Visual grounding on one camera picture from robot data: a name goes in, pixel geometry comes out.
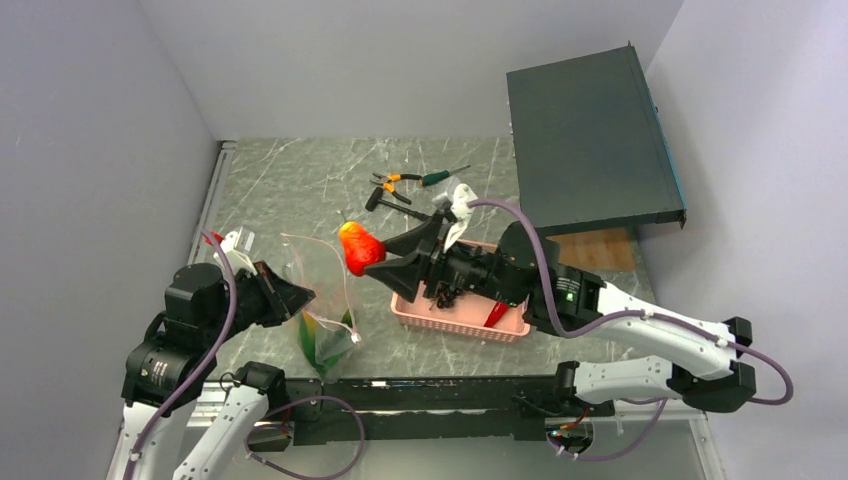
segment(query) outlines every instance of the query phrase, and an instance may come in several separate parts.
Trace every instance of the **hammer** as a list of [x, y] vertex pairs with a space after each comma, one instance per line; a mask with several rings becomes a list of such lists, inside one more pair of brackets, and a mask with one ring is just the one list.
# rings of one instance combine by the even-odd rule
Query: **hammer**
[[379, 205], [379, 204], [383, 204], [383, 205], [385, 205], [389, 208], [394, 208], [395, 210], [397, 210], [401, 213], [405, 213], [406, 215], [409, 215], [410, 217], [417, 218], [418, 220], [421, 220], [422, 222], [426, 222], [427, 220], [430, 219], [429, 215], [425, 215], [421, 212], [416, 212], [415, 210], [411, 210], [409, 208], [402, 207], [402, 206], [397, 205], [395, 203], [383, 200], [383, 187], [377, 187], [377, 188], [374, 189], [374, 193], [372, 193], [371, 196], [368, 197], [368, 201], [365, 202], [365, 210], [368, 210], [369, 212], [373, 212], [374, 209], [377, 208], [377, 205]]

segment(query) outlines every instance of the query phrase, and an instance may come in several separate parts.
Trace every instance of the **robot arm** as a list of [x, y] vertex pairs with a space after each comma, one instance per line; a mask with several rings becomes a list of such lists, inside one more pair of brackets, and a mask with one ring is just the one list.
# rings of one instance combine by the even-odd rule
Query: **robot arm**
[[[508, 227], [497, 250], [455, 243], [450, 205], [429, 221], [397, 237], [384, 240], [397, 255], [366, 267], [365, 273], [408, 301], [414, 301], [420, 283], [425, 298], [451, 298], [465, 292], [517, 306], [527, 301], [525, 321], [556, 335], [542, 295], [536, 257], [527, 233], [516, 222]], [[557, 372], [560, 400], [596, 405], [618, 398], [681, 398], [707, 411], [735, 411], [756, 392], [752, 367], [737, 361], [726, 341], [751, 344], [751, 324], [734, 318], [724, 323], [704, 322], [678, 315], [636, 299], [590, 272], [557, 263], [559, 246], [543, 240], [559, 319], [573, 331], [614, 312], [617, 319], [589, 333], [655, 354], [647, 359], [590, 364], [565, 362]], [[626, 311], [633, 310], [633, 315]], [[673, 315], [720, 340], [713, 342], [679, 325], [653, 317]]]
[[[251, 262], [250, 257], [238, 251], [239, 236], [240, 233], [231, 233], [222, 241], [228, 263], [237, 266], [237, 308], [226, 338], [254, 324], [281, 325], [315, 298], [312, 290], [280, 278], [265, 262]], [[126, 480], [159, 480], [172, 475], [217, 478], [232, 457], [236, 440], [245, 437], [269, 406], [287, 400], [283, 372], [249, 362], [236, 375], [240, 385], [233, 388], [230, 405], [174, 474], [183, 431], [204, 378], [215, 368], [213, 359], [158, 419], [144, 438], [141, 453], [131, 451], [160, 405], [190, 377], [221, 334], [228, 296], [222, 271], [215, 265], [189, 265], [174, 274], [165, 291], [165, 310], [156, 316], [144, 341], [127, 358], [121, 392], [126, 401], [124, 425], [107, 478], [126, 478], [128, 462], [135, 463], [133, 474]]]
[[248, 362], [236, 372], [234, 383], [224, 408], [174, 471], [174, 480], [220, 478], [256, 422], [289, 403], [285, 373], [270, 365]]

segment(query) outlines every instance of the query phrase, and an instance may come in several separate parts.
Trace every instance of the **black cable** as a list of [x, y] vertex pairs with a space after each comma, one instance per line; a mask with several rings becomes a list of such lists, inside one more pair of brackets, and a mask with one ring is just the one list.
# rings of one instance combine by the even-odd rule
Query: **black cable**
[[233, 387], [230, 387], [230, 388], [224, 387], [224, 377], [226, 377], [227, 375], [229, 375], [233, 379], [233, 384], [235, 384], [236, 376], [233, 375], [233, 372], [224, 372], [224, 373], [221, 374], [220, 377], [218, 377], [218, 386], [221, 387], [221, 390], [223, 390], [227, 394], [227, 396], [229, 397], [230, 396], [230, 390], [232, 390]]
[[544, 408], [542, 408], [542, 407], [540, 407], [540, 406], [538, 406], [538, 405], [534, 404], [534, 403], [533, 403], [533, 402], [531, 402], [530, 400], [527, 400], [527, 399], [526, 399], [526, 398], [524, 398], [524, 397], [519, 397], [518, 395], [513, 395], [513, 396], [512, 396], [512, 399], [513, 399], [513, 400], [518, 401], [518, 403], [520, 403], [520, 404], [522, 404], [522, 405], [524, 405], [524, 406], [526, 406], [526, 407], [530, 407], [530, 408], [532, 408], [533, 410], [535, 410], [535, 411], [537, 411], [537, 412], [541, 413], [542, 415], [547, 415], [547, 416], [549, 416], [549, 417], [561, 417], [561, 416], [565, 415], [565, 410], [562, 410], [562, 411], [561, 411], [561, 412], [559, 412], [559, 413], [557, 413], [557, 412], [551, 412], [550, 410], [545, 410]]

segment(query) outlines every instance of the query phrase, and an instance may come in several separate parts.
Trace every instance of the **wooden block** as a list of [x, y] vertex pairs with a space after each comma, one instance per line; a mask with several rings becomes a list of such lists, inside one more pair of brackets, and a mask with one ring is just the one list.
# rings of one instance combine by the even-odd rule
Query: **wooden block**
[[630, 236], [623, 228], [556, 235], [548, 240], [560, 245], [560, 263], [584, 270], [636, 270]]

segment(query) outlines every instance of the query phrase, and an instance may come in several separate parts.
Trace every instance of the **clear plastic bag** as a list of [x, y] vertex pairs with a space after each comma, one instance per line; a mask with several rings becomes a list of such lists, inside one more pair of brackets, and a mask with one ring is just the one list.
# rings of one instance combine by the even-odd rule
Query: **clear plastic bag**
[[361, 340], [356, 318], [362, 305], [336, 247], [313, 237], [282, 236], [286, 277], [316, 294], [295, 318], [301, 351], [322, 380], [334, 381]]

